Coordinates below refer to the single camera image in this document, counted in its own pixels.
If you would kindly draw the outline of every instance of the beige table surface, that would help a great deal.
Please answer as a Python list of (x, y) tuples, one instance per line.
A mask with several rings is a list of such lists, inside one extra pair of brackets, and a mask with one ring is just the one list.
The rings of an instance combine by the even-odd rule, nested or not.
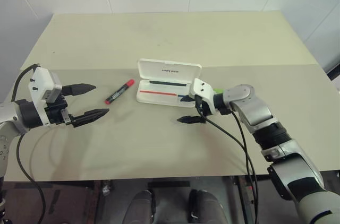
[[(194, 109), (136, 101), (142, 57), (200, 63), (201, 78), (214, 88), (253, 85), (320, 170), (340, 169), (339, 95), (279, 12), (58, 15), (23, 67), (40, 62), (64, 85), (96, 85), (67, 97), (71, 113), (107, 107), (104, 99), (129, 78), (136, 85), (92, 124), (30, 131), (21, 156), (36, 180), (245, 173), (244, 154), (231, 139), (209, 124), (176, 121)], [(18, 99), (29, 96), (27, 80)], [(233, 117), (211, 119), (240, 137)], [(257, 173), (267, 173), (259, 146), (245, 134)], [(15, 159), (17, 141), (5, 180), (26, 180)]]

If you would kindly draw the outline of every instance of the red pen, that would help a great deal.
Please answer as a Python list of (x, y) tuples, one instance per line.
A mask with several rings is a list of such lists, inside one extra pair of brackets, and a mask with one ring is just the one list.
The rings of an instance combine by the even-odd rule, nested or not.
[(131, 87), (134, 84), (134, 79), (129, 80), (126, 84), (121, 86), (115, 93), (113, 93), (111, 96), (109, 96), (105, 103), (107, 105), (111, 104), (116, 98), (118, 98), (121, 94), (123, 94), (129, 87)]

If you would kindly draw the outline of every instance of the robotic arm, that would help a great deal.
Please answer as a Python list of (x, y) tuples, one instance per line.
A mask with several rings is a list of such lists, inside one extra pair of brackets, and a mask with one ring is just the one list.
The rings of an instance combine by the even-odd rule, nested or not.
[[(271, 180), (279, 195), (293, 200), (305, 223), (340, 223), (340, 196), (325, 190), (322, 176), (296, 140), (292, 139), (268, 106), (259, 99), (254, 88), (241, 84), (216, 94), (212, 87), (199, 79), (191, 85), (190, 95), (183, 101), (202, 99), (203, 114), (222, 115), (238, 112), (241, 121), (261, 147)], [(184, 117), (185, 123), (202, 122)]]
[(29, 83), (33, 101), (22, 99), (0, 104), (0, 224), (11, 223), (3, 219), (5, 200), (2, 198), (1, 187), (12, 140), (39, 126), (65, 123), (78, 127), (101, 118), (109, 109), (95, 109), (80, 116), (73, 116), (67, 111), (67, 102), (64, 98), (84, 94), (95, 88), (89, 84), (62, 86), (56, 74), (36, 66)]

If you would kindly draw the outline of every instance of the floor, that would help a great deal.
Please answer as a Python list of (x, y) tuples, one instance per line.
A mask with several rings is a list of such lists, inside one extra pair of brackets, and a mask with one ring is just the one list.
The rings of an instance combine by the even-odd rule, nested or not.
[[(326, 188), (340, 194), (340, 179), (334, 171), (322, 172)], [(205, 189), (220, 201), (230, 224), (243, 224), (237, 186), (231, 177), (182, 177), (162, 179), (113, 180), (113, 190), (100, 196), (96, 224), (121, 223), (131, 199), (143, 189), (152, 188), (156, 195), (154, 223), (185, 223), (186, 204), (192, 188)], [(47, 211), (43, 224), (83, 224), (93, 210), (94, 191), (85, 187), (42, 183)], [(29, 183), (5, 183), (6, 217), (16, 223), (36, 223), (41, 203)], [(259, 182), (261, 224), (298, 224), (294, 204), (282, 200), (270, 180)]]

